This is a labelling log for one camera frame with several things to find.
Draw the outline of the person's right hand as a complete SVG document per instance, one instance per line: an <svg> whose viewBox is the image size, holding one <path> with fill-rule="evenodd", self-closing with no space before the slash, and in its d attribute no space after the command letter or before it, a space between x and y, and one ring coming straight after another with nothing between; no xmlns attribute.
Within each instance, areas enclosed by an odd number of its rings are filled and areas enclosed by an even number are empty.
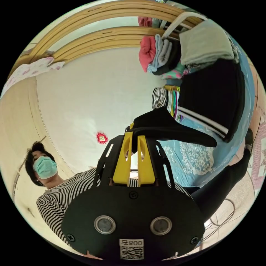
<svg viewBox="0 0 266 266"><path fill-rule="evenodd" d="M91 259L97 259L97 260L103 260L102 258L99 258L97 256L94 256L92 254L89 253L89 251L87 251L86 255L84 255L85 257L91 258Z"/></svg>

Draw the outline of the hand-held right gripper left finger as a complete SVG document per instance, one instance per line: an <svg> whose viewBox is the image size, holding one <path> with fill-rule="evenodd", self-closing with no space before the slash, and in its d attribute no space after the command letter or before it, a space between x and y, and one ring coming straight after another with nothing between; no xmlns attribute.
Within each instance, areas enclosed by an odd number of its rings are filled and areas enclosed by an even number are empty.
<svg viewBox="0 0 266 266"><path fill-rule="evenodd" d="M130 130L133 123L126 127L125 133L114 138L113 149L114 170L112 176L113 185L129 185L131 172L131 155L133 132Z"/></svg>

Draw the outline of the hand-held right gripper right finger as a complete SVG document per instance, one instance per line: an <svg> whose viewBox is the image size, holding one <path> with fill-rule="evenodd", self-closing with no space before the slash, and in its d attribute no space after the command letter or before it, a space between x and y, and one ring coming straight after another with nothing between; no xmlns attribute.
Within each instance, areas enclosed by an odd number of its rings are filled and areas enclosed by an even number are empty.
<svg viewBox="0 0 266 266"><path fill-rule="evenodd" d="M137 157L139 186L153 185L155 183L155 175L144 135L137 138Z"/></svg>

